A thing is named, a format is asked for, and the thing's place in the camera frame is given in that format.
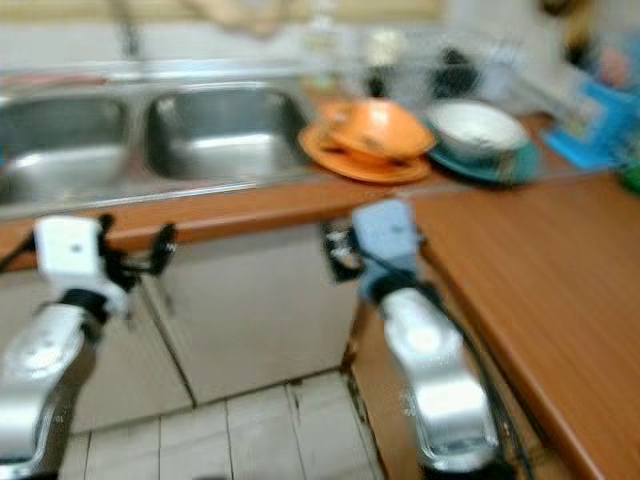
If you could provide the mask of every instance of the double sink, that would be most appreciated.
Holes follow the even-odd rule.
[[[0,218],[313,178],[294,78],[107,84],[0,106]]]

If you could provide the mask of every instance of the white floor tile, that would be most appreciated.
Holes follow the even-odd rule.
[[[88,450],[88,433],[74,435],[70,438],[60,470],[60,480],[84,479]]]
[[[231,480],[227,432],[160,449],[160,480]]]
[[[87,470],[86,480],[158,480],[158,452],[112,461]]]
[[[235,480],[303,480],[291,417],[279,415],[229,430]]]
[[[218,434],[227,435],[224,401],[160,419],[160,448],[171,447]]]
[[[268,418],[289,415],[283,386],[261,390],[227,401],[229,429]]]
[[[288,386],[304,470],[309,480],[372,480],[346,386],[336,375]]]
[[[89,444],[87,468],[97,470],[104,465],[124,463],[128,459],[139,463],[141,457],[149,454],[155,455],[157,466],[160,448],[159,424],[159,419],[154,419],[125,427],[93,432]]]

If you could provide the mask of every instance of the dish rack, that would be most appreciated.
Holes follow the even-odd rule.
[[[401,53],[384,65],[368,58],[376,29],[360,32],[342,71],[351,96],[371,96],[381,88],[382,96],[417,115],[438,99],[477,98],[500,106],[513,97],[523,63],[514,42],[436,26],[394,32],[403,41]]]

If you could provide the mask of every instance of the cabinet door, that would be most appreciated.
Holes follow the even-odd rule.
[[[198,402],[342,360],[356,289],[333,283],[316,225],[181,247],[157,282],[146,286]]]
[[[0,276],[0,352],[48,298],[47,284],[35,271]],[[191,405],[138,291],[132,295],[132,312],[132,331],[121,319],[105,328],[96,369],[78,399],[75,432]]]

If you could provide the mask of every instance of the orange bowl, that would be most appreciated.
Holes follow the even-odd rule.
[[[436,142],[420,121],[389,100],[333,104],[323,113],[328,122],[327,136],[362,163],[415,158]]]

